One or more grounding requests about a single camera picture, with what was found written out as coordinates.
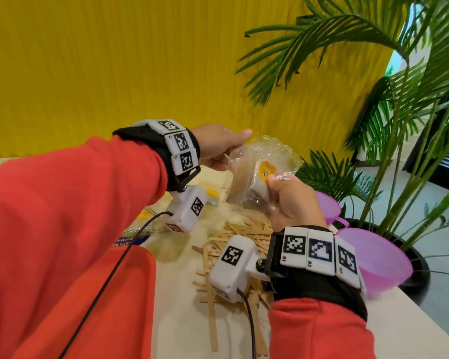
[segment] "black wrist strap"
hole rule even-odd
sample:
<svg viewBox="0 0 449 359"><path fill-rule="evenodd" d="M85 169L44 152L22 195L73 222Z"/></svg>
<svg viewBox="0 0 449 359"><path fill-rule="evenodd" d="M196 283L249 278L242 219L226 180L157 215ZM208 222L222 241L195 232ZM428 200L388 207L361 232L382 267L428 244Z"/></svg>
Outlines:
<svg viewBox="0 0 449 359"><path fill-rule="evenodd" d="M198 140L190 130L187 129L187 131L190 134L190 138L192 139L193 146L196 149L196 153L199 159L200 146L198 144ZM113 135L120 136L122 140L141 141L147 144L161 157L168 175L167 191L176 191L182 189L200 172L200 166L197 166L197 168L193 171L187 171L176 176L173 171L173 165L171 163L171 153L165 142L165 136L156 133L148 125L120 128L114 131Z"/></svg>
<svg viewBox="0 0 449 359"><path fill-rule="evenodd" d="M329 232L326 228L314 225L300 227ZM326 276L305 269L281 266L281 274L281 278L271 279L276 301L296 298L322 300L345 307L367 322L368 312L360 289L355 289L336 276Z"/></svg>

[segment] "plastic bag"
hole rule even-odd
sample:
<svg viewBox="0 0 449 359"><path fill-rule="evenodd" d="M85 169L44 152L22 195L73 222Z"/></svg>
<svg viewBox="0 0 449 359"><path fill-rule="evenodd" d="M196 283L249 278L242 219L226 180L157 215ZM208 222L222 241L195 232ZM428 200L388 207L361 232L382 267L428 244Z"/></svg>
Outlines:
<svg viewBox="0 0 449 359"><path fill-rule="evenodd" d="M228 169L233 172L233 181L226 201L263 213L272 211L277 204L268 188L268 176L289 179L303 164L289 146L270 136L252 140L233 150L229 157Z"/></svg>

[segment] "black cable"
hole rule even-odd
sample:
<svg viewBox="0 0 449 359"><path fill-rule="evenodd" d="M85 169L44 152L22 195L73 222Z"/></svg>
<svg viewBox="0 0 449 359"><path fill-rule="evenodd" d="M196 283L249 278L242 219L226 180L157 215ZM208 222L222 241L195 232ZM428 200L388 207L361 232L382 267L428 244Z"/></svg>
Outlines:
<svg viewBox="0 0 449 359"><path fill-rule="evenodd" d="M123 254L121 255L120 259L118 260L118 262L116 262L116 265L114 266L113 270L110 272L110 274L108 275L108 278L106 279L105 283L103 284L102 288L100 289L100 291L98 292L98 294L95 297L95 300L93 300L93 302L91 303L90 307L88 308L86 314L84 315L83 319L81 320L80 325L78 325L77 329L75 330L75 332L73 333L72 337L70 338L70 341L68 342L68 344L66 344L65 349L63 349L62 353L60 354L60 356L58 357L58 359L63 359L63 357L66 355L66 352L68 351L68 349L70 349L70 346L73 344L74 340L76 339L78 333L81 330L81 327L83 326L83 324L85 323L85 321L88 319L91 311L93 310L93 308L96 306L98 300L100 299L100 297L103 294L103 291L107 288L110 280L112 279L112 277L114 276L116 270L118 269L118 267L120 266L121 262L124 260L124 258L126 257L126 254L130 251L133 242L136 241L136 239L138 238L138 236L141 234L141 232L143 232L143 230L152 222L154 221L156 218L158 218L161 215L173 215L172 212L169 211L162 211L161 213L158 213L157 215L155 215L154 217L152 217L148 222L146 222L141 229L138 231L138 233L134 236L133 241L130 243L130 245L126 248L125 252L123 252Z"/></svg>
<svg viewBox="0 0 449 359"><path fill-rule="evenodd" d="M252 349L252 353L253 353L252 356L253 356L253 359L256 359L256 336L255 336L255 332L254 332L253 315L251 314L251 307L249 307L248 299L246 298L243 291L240 289L237 289L236 292L238 293L238 295L240 295L243 298L243 300L245 301L245 304L246 304L246 308L248 309L249 323L251 325L251 349Z"/></svg>

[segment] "pink plastic bowl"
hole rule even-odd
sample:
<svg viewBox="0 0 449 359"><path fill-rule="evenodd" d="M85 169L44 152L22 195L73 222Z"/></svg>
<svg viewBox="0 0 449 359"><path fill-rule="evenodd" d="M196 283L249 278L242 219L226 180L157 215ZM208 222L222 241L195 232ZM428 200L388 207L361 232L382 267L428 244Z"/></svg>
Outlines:
<svg viewBox="0 0 449 359"><path fill-rule="evenodd" d="M356 260L369 295L387 291L411 276L409 258L387 239L358 228L344 228L336 235L356 250Z"/></svg>
<svg viewBox="0 0 449 359"><path fill-rule="evenodd" d="M316 196L319 207L321 208L324 219L326 219L326 223L328 225L331 225L335 221L338 221L343 223L345 227L349 227L349 223L339 217L339 215L341 214L341 205L339 205L339 203L335 201L335 199L318 191L316 191Z"/></svg>

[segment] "black plant pot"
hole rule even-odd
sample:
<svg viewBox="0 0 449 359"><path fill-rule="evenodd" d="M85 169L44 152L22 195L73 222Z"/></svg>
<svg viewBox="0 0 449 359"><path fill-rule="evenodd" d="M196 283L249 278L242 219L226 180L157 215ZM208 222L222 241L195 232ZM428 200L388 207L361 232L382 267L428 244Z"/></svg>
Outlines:
<svg viewBox="0 0 449 359"><path fill-rule="evenodd" d="M357 219L346 219L349 222L349 226L353 228L358 227ZM375 231L377 229L377 225L371 224L368 222L364 222L362 229L369 230L371 226L371 231ZM401 247L404 241L397 235L393 235L392 237L393 243L397 247ZM409 277L406 281L404 281L399 288L418 306L422 304L424 298L428 294L429 284L431 283L431 273L429 272L429 266L423 256L415 249L409 248L406 252L404 252L406 256L411 260L413 272L411 277Z"/></svg>

